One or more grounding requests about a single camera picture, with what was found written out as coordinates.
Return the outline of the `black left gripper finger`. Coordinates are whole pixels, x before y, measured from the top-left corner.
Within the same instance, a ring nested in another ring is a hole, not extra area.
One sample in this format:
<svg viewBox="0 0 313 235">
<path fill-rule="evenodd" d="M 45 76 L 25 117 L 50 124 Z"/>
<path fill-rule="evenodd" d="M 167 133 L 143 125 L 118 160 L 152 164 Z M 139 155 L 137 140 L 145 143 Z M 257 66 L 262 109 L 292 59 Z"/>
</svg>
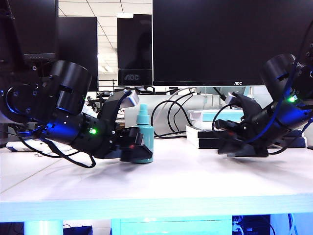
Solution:
<svg viewBox="0 0 313 235">
<path fill-rule="evenodd" d="M 120 160 L 135 164 L 151 163 L 153 152 L 146 145 L 130 145 L 122 149 Z"/>
<path fill-rule="evenodd" d="M 141 133 L 139 127 L 130 127 L 127 129 L 128 133 L 128 147 L 135 147 L 135 146 L 143 146 L 144 145 L 144 135 Z"/>
</svg>

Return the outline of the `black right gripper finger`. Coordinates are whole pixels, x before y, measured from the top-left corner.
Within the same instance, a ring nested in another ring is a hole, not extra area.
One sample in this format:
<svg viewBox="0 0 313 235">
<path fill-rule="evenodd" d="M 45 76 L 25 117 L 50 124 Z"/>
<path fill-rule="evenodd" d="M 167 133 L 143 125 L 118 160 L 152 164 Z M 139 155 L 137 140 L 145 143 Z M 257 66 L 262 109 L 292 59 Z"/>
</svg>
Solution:
<svg viewBox="0 0 313 235">
<path fill-rule="evenodd" d="M 255 155 L 255 149 L 252 145 L 242 141 L 227 139 L 222 140 L 218 154 L 226 154 L 228 157 L 251 157 Z"/>
<path fill-rule="evenodd" d="M 241 134 L 243 132 L 243 129 L 239 123 L 230 120 L 218 119 L 214 122 L 214 127 L 236 134 Z"/>
</svg>

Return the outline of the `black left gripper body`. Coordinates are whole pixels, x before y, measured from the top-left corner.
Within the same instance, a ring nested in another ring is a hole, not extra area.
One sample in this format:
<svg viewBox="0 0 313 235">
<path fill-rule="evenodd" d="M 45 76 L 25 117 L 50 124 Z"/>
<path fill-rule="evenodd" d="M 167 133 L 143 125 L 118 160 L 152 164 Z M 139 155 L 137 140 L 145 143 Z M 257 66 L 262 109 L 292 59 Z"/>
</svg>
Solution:
<svg viewBox="0 0 313 235">
<path fill-rule="evenodd" d="M 122 158 L 123 135 L 116 129 L 117 112 L 98 115 L 100 118 L 81 114 L 78 135 L 70 146 L 97 159 Z"/>
</svg>

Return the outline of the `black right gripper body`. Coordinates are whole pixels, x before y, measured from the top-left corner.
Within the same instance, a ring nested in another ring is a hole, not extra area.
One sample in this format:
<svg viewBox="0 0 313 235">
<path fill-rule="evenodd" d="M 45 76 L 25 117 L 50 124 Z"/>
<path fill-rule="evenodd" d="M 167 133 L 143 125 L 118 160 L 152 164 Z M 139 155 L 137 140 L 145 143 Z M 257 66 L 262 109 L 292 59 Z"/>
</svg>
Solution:
<svg viewBox="0 0 313 235">
<path fill-rule="evenodd" d="M 267 157 L 268 147 L 296 128 L 296 105 L 272 102 L 240 123 L 241 157 Z"/>
</svg>

